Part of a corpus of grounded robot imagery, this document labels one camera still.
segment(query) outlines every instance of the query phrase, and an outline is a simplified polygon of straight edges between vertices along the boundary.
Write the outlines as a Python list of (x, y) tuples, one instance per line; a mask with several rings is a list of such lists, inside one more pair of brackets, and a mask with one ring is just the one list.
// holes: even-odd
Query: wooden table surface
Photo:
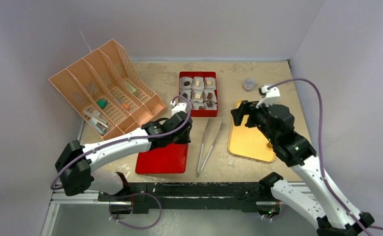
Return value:
[[(276, 158), (272, 162), (262, 162), (240, 157), (229, 153), (227, 145), (232, 124), (230, 110), (238, 100), (259, 100), (257, 89), (245, 92), (242, 81), (246, 77), (253, 77), (257, 86), (273, 84), (292, 78), (287, 61), (283, 62), (162, 62), (162, 63), (134, 63), (136, 72), (141, 80), (155, 91), (167, 106), (161, 117), (171, 116), (171, 99), (178, 94), (178, 78), (180, 71), (215, 71), (218, 80), (218, 94), (220, 107), (217, 118), (211, 120), (207, 140), (213, 140), (220, 120), (223, 128), (218, 137), (212, 154), (200, 176), (196, 176), (197, 162), (203, 139), (203, 131), (207, 118), (192, 118), (191, 143), (187, 158), (186, 171), (183, 174), (138, 175), (135, 173), (137, 154), (103, 166), (101, 170), (122, 172), (130, 182), (246, 182), (259, 181), (272, 171), (281, 174), (287, 181), (301, 181), (290, 168)], [(295, 130), (306, 137), (309, 133), (300, 107), (294, 83), (279, 86), (280, 103), (288, 106), (295, 117)], [(89, 125), (84, 126), (81, 143), (96, 143), (101, 137)], [(203, 158), (208, 152), (205, 146)]]

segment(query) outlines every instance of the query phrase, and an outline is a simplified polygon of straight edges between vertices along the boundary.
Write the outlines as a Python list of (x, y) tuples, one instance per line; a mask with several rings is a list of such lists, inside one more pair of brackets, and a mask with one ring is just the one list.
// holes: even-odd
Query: red box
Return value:
[(215, 78), (215, 85), (216, 85), (216, 90), (215, 90), (215, 96), (217, 100), (217, 109), (208, 111), (208, 110), (192, 110), (191, 111), (191, 117), (216, 117), (218, 116), (218, 110), (219, 110), (219, 96), (218, 96), (218, 80), (216, 79), (216, 72), (209, 72), (209, 71), (181, 71), (179, 75), (179, 95), (180, 95), (180, 78), (188, 76), (188, 77), (195, 77), (195, 76), (200, 76), (200, 77), (213, 77)]
[(137, 174), (181, 174), (186, 171), (188, 144), (169, 144), (138, 154)]

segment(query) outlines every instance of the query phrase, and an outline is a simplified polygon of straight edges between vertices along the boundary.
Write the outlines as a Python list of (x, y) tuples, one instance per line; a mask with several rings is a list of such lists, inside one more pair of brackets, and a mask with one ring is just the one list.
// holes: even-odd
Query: white wall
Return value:
[(47, 79), (88, 52), (61, 1), (0, 0), (0, 235), (39, 235), (80, 118)]
[[(291, 68), (322, 92), (328, 172), (383, 226), (383, 0), (325, 1)], [(316, 94), (303, 83), (297, 90), (317, 145)]]
[(324, 0), (68, 0), (92, 48), (114, 38), (133, 59), (294, 56)]

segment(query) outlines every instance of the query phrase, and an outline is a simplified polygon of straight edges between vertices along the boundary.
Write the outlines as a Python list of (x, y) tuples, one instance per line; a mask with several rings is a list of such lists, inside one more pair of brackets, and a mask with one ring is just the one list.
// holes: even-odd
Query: white paper wrapper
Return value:
[(191, 88), (194, 90), (203, 91), (203, 89), (204, 89), (203, 77), (199, 77), (199, 76), (194, 77), (193, 78), (193, 84), (191, 85)]
[(191, 99), (192, 102), (203, 102), (203, 91), (191, 90)]
[(213, 77), (205, 77), (205, 89), (213, 89), (216, 90), (216, 80)]
[(203, 100), (204, 101), (211, 100), (211, 101), (214, 101), (214, 102), (218, 102), (218, 100), (216, 99), (215, 91), (213, 89), (211, 89), (211, 88), (207, 88), (207, 89), (205, 88), (203, 90)]
[(204, 104), (201, 102), (192, 102), (191, 106), (193, 107), (193, 110), (204, 110)]
[(183, 76), (180, 78), (180, 89), (191, 89), (192, 83), (193, 79), (191, 77)]
[(181, 89), (180, 96), (183, 96), (190, 100), (192, 98), (192, 90), (191, 89)]
[(218, 109), (218, 105), (214, 103), (213, 101), (205, 101), (204, 103), (205, 110), (216, 110)]

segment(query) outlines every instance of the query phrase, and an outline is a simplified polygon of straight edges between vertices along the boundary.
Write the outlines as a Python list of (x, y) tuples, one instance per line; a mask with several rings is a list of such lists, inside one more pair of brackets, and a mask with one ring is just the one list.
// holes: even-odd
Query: light green object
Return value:
[(99, 105), (99, 107), (100, 107), (101, 109), (104, 109), (104, 108), (106, 107), (106, 105), (107, 105), (107, 101), (101, 98), (101, 99), (99, 99), (99, 100), (97, 101), (97, 104)]
[(124, 81), (125, 86), (129, 90), (130, 93), (135, 94), (136, 93), (136, 88), (134, 88), (128, 81)]

